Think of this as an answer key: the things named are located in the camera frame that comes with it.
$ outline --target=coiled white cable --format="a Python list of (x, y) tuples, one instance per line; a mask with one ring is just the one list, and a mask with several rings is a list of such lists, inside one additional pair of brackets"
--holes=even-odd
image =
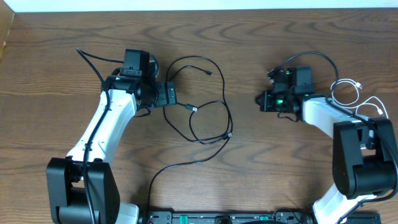
[[(333, 85), (334, 85), (335, 83), (336, 83), (336, 82), (333, 82), (333, 83), (330, 85), (330, 90), (332, 89), (332, 87), (333, 87)], [(384, 106), (384, 103), (383, 103), (378, 97), (376, 97), (376, 96), (371, 96), (371, 97), (369, 97), (367, 100), (365, 100), (363, 103), (361, 103), (361, 104), (359, 104), (359, 105), (357, 105), (357, 106), (349, 106), (349, 105), (352, 105), (352, 104), (358, 102), (358, 100), (359, 100), (359, 90), (358, 90), (358, 88), (362, 90), (362, 85), (361, 85), (359, 82), (356, 82), (356, 81), (354, 81), (354, 80), (352, 80), (352, 79), (350, 79), (350, 78), (342, 78), (341, 80), (338, 80), (338, 81), (337, 81), (336, 86), (339, 85), (339, 84), (341, 84), (341, 83), (349, 83), (349, 84), (351, 84), (351, 85), (355, 88), (355, 90), (356, 90), (356, 99), (355, 99), (354, 101), (352, 101), (351, 103), (341, 103), (341, 102), (339, 102), (339, 101), (335, 98), (335, 95), (334, 95), (335, 93), (332, 91), (332, 92), (331, 92), (331, 97), (332, 97), (332, 99), (333, 99), (333, 101), (334, 101), (335, 103), (339, 104), (341, 107), (346, 108), (346, 109), (355, 109), (355, 113), (358, 113), (358, 109), (359, 109), (359, 107), (361, 107), (361, 106), (364, 106), (364, 105), (374, 106), (374, 107), (376, 107), (377, 112), (379, 113), (379, 115), (382, 115), (383, 113), (385, 113), (385, 114), (386, 114), (386, 118), (389, 119), (388, 113), (387, 113), (387, 110), (386, 110), (386, 107)], [(378, 102), (380, 102), (381, 106), (383, 107), (384, 112), (383, 112), (382, 109), (380, 109), (380, 108), (379, 108), (377, 105), (375, 105), (374, 103), (367, 103), (369, 100), (371, 100), (371, 99), (373, 99), (373, 98), (376, 99)]]

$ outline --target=wooden table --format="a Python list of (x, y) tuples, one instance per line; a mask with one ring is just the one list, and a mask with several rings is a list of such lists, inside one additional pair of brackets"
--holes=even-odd
[[(213, 160), (161, 174), (151, 204), (176, 211), (269, 211), (306, 209), (333, 183), (331, 139), (317, 128), (262, 113), (256, 95), (269, 88), (266, 72), (293, 54), (329, 55), (342, 78), (353, 78), (386, 104), (398, 133), (398, 11), (317, 9), (268, 11), (89, 12), (16, 14), (0, 64), (0, 222), (51, 223), (45, 168), (65, 157), (97, 108), (98, 78), (76, 53), (123, 59), (126, 48), (155, 54), (161, 76), (185, 55), (216, 61), (225, 75), (234, 135)], [(107, 76), (116, 64), (93, 60)], [(186, 70), (176, 78), (177, 98), (199, 105), (221, 99), (221, 78)], [(316, 56), (292, 65), (311, 65), (317, 92), (327, 93), (332, 68)], [(355, 97), (349, 86), (342, 101)], [(375, 111), (365, 111), (377, 116)], [(189, 111), (168, 108), (170, 120), (189, 135)], [(193, 119), (200, 137), (218, 134), (226, 111), (212, 105)], [(162, 167), (201, 159), (221, 144), (202, 146), (181, 138), (162, 110), (132, 120), (113, 165), (121, 199), (146, 202), (149, 182)], [(365, 210), (396, 223), (397, 197)]]

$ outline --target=white wall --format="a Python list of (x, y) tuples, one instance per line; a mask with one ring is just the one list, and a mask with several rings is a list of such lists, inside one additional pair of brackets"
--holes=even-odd
[(14, 12), (398, 7), (398, 0), (5, 0)]

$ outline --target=tabletop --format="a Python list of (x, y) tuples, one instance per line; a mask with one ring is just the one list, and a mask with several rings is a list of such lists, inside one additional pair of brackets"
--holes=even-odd
[[(75, 47), (122, 60), (127, 48), (156, 55), (160, 79), (176, 58), (202, 55), (223, 71), (233, 137), (212, 160), (170, 169), (154, 182), (151, 205), (175, 211), (271, 211), (307, 209), (333, 183), (332, 140), (316, 127), (263, 113), (255, 97), (271, 87), (267, 71), (304, 51), (327, 54), (341, 78), (363, 85), (361, 99), (378, 96), (398, 133), (398, 10), (300, 9), (247, 11), (68, 12), (16, 14), (0, 63), (0, 223), (51, 223), (45, 169), (65, 157), (90, 122), (100, 82)], [(118, 65), (92, 60), (101, 74)], [(175, 78), (181, 103), (222, 99), (214, 65), (179, 62), (211, 70), (185, 70)], [(317, 56), (310, 65), (317, 92), (328, 93), (332, 67)], [(343, 102), (356, 97), (338, 89)], [(378, 116), (365, 108), (360, 113)], [(190, 135), (190, 112), (167, 108), (169, 119)], [(193, 118), (198, 137), (222, 133), (226, 110), (211, 105)], [(121, 200), (145, 204), (149, 182), (161, 168), (212, 155), (210, 146), (188, 142), (164, 120), (162, 109), (127, 125), (113, 162)], [(383, 223), (398, 222), (397, 197), (366, 204)]]

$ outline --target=cable plug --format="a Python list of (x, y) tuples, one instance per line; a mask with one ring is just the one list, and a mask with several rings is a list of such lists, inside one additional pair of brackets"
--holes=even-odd
[(229, 139), (229, 138), (231, 138), (231, 137), (232, 137), (232, 133), (225, 134), (225, 135), (223, 136), (223, 140)]
[(194, 111), (194, 112), (198, 111), (198, 108), (196, 106), (189, 105), (189, 104), (185, 105), (185, 109)]
[(362, 85), (359, 82), (355, 83), (355, 86), (362, 90)]

